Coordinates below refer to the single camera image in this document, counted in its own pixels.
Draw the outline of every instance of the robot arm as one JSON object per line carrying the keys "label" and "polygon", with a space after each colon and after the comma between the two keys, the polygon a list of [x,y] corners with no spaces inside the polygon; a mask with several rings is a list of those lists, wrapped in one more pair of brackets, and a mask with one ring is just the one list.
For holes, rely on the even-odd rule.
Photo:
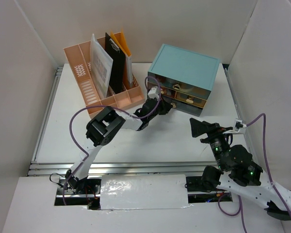
{"label": "robot arm", "polygon": [[207,134],[202,143],[210,144],[218,168],[207,166],[201,178],[201,186],[206,190],[223,189],[255,202],[267,211],[267,214],[280,219],[290,220],[285,205],[276,193],[274,186],[291,211],[291,191],[280,184],[270,182],[267,173],[255,162],[242,145],[230,147],[229,134],[244,133],[246,125],[236,120],[234,127],[224,128],[218,123],[209,124],[190,119],[192,137]]}
{"label": "robot arm", "polygon": [[91,119],[86,126],[86,138],[89,138],[94,143],[94,148],[89,151],[89,156],[86,159],[76,162],[65,175],[70,187],[76,193],[83,191],[87,186],[89,169],[100,149],[109,144],[121,128],[134,131],[143,130],[155,116],[165,115],[170,111],[172,105],[161,98],[158,107],[151,113],[159,98],[158,91],[160,90],[157,87],[151,88],[148,92],[149,98],[142,108],[137,109],[131,116],[116,112],[112,107],[108,106]]}

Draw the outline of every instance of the tabletop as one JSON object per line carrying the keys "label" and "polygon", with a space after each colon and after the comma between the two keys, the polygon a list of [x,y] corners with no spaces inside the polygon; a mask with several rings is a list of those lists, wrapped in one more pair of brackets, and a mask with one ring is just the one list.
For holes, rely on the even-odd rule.
{"label": "tabletop", "polygon": [[[132,64],[133,74],[142,87],[150,63]],[[133,113],[141,105],[128,110]],[[69,64],[65,64],[50,115],[35,162],[37,163],[73,163],[79,160],[82,152],[73,143],[69,134],[71,117],[85,107],[81,92],[75,81]],[[209,123],[219,123],[224,127],[232,126],[238,117],[233,98],[222,65],[219,65],[213,90],[200,117],[177,109],[165,116],[156,116],[142,131],[121,129],[108,145],[97,155],[97,163],[141,163],[141,162],[204,162],[214,161],[210,146],[192,138],[189,119],[193,117]],[[73,122],[76,140],[86,150],[93,143],[86,139],[86,124],[90,120],[87,111],[80,113]],[[233,144],[246,147],[243,135],[234,136]]]}

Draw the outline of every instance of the small chest of drawers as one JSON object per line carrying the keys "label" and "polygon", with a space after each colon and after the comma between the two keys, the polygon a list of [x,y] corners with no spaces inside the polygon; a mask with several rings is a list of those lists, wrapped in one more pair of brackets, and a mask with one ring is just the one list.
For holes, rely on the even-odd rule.
{"label": "small chest of drawers", "polygon": [[[148,75],[159,81],[165,101],[199,116],[212,91],[219,64],[217,58],[163,44]],[[155,85],[149,79],[148,88]]]}

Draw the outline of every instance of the crate with holes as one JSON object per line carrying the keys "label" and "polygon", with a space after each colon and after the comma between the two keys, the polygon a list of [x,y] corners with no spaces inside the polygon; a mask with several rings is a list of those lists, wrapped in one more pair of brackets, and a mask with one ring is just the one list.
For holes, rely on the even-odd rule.
{"label": "crate with holes", "polygon": [[[114,37],[121,41],[123,39],[123,32],[114,34]],[[98,43],[105,48],[105,37],[97,40]],[[114,93],[112,89],[108,88],[108,96],[106,98],[99,97],[98,85],[95,82],[95,77],[91,72],[90,62],[90,46],[91,41],[74,45],[65,48],[65,54],[70,64],[74,77],[82,93],[86,107],[90,106],[111,106],[117,107],[123,110],[127,110],[131,107],[144,103],[145,98],[141,91],[141,87],[137,83],[135,77],[132,75],[132,83],[122,83],[122,89],[119,93]],[[124,69],[123,80],[127,80],[126,76],[128,72]],[[96,116],[102,110],[101,107],[90,108],[88,113],[91,118]]]}
{"label": "crate with holes", "polygon": [[[161,85],[161,94],[174,108],[199,116],[212,91],[220,60],[163,44],[148,75]],[[149,80],[149,87],[155,84]]]}

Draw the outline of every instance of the clipboard clip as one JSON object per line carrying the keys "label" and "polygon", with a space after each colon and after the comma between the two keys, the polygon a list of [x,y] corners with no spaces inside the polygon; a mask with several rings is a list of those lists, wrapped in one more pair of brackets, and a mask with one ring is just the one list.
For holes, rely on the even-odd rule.
{"label": "clipboard clip", "polygon": [[120,48],[118,47],[118,45],[112,40],[112,39],[109,39],[109,42],[112,46],[112,48],[117,51],[117,52],[120,52]]}

